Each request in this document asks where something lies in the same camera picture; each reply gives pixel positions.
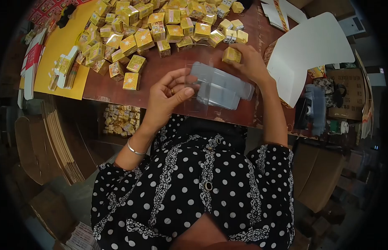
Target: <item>woman's right hand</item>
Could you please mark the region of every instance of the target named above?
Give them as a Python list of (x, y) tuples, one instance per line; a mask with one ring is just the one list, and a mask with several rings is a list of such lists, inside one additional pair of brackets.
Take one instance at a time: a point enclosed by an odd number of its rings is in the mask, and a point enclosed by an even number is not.
[(241, 64), (234, 61), (230, 62), (233, 67), (255, 82), (261, 90), (269, 86), (274, 87), (274, 89), (276, 88), (276, 81), (270, 76), (264, 60), (258, 51), (251, 45), (245, 44), (234, 43), (230, 47), (237, 49), (242, 54)]

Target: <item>woman's left hand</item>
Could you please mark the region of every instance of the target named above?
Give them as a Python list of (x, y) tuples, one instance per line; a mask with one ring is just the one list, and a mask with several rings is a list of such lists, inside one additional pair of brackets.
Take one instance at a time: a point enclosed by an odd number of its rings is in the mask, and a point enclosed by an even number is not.
[(184, 83), (193, 83), (197, 80), (195, 76), (188, 75), (189, 73), (189, 68), (168, 72), (151, 87), (148, 108), (141, 127), (144, 126), (151, 133), (156, 133), (167, 124), (173, 109), (194, 95), (194, 89), (184, 87)]

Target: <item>sleeve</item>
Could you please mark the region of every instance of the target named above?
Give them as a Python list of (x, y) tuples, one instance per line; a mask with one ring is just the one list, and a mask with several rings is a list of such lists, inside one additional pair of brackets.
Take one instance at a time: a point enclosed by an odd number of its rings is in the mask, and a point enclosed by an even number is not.
[(268, 238), (259, 240), (264, 249), (288, 249), (294, 239), (293, 152), (281, 145), (266, 144), (247, 154), (260, 172), (262, 225), (268, 227)]

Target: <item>woman's arm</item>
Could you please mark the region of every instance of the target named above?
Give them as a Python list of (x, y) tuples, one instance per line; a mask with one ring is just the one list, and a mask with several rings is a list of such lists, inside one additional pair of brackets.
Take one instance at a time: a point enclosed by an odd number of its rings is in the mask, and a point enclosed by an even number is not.
[(267, 72), (264, 60), (252, 46), (232, 44), (230, 47), (239, 50), (243, 56), (243, 64), (231, 64), (254, 81), (264, 101), (264, 141), (287, 147), (287, 124), (281, 107), (276, 81)]
[[(194, 94), (192, 88), (180, 84), (197, 80), (196, 77), (189, 76), (189, 73), (189, 68), (171, 71), (151, 87), (144, 120), (129, 141), (129, 145), (136, 152), (145, 153), (158, 130), (169, 121), (173, 109)], [(118, 154), (115, 165), (132, 171), (143, 158), (144, 155), (135, 154), (125, 145)]]

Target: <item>pile of boxes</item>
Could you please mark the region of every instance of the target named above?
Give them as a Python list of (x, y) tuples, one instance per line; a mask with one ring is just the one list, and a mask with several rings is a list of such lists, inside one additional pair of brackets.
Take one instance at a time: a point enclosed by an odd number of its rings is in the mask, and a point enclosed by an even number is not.
[(139, 90), (144, 56), (152, 47), (163, 58), (171, 55), (170, 43), (177, 51), (201, 40), (214, 48), (221, 41), (246, 43), (248, 34), (238, 19), (225, 19), (212, 29), (217, 17), (225, 18), (230, 8), (235, 13), (244, 10), (236, 0), (99, 0), (80, 36), (77, 62), (123, 80), (125, 90)]
[(121, 137), (133, 135), (140, 126), (140, 108), (125, 105), (108, 104), (103, 112), (105, 118), (104, 134), (115, 134)]

